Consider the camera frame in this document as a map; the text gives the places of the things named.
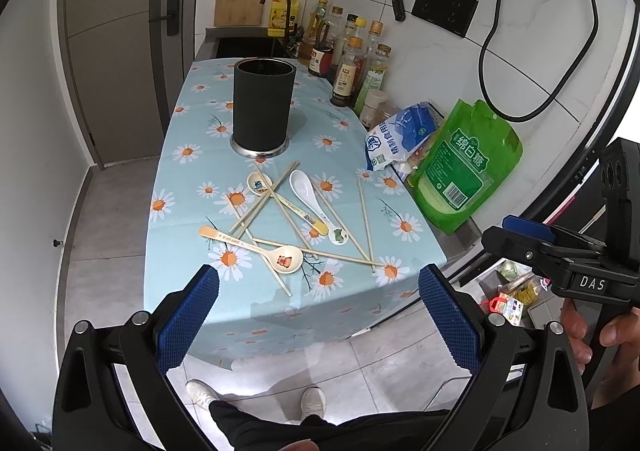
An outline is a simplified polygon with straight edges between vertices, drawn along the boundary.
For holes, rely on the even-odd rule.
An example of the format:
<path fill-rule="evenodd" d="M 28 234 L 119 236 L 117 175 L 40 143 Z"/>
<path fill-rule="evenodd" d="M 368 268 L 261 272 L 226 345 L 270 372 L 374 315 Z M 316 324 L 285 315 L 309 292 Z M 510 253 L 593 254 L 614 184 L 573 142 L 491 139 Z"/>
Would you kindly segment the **person's right hand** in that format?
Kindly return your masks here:
<path fill-rule="evenodd" d="M 580 373 L 585 371 L 591 361 L 592 350 L 585 343 L 588 325 L 584 317 L 576 310 L 574 301 L 565 299 L 561 310 L 561 323 L 572 346 Z M 620 315 L 603 327 L 600 333 L 603 347 L 617 346 L 617 353 L 610 371 L 605 374 L 608 381 L 631 377 L 639 382 L 639 310 L 634 309 L 626 315 Z"/>

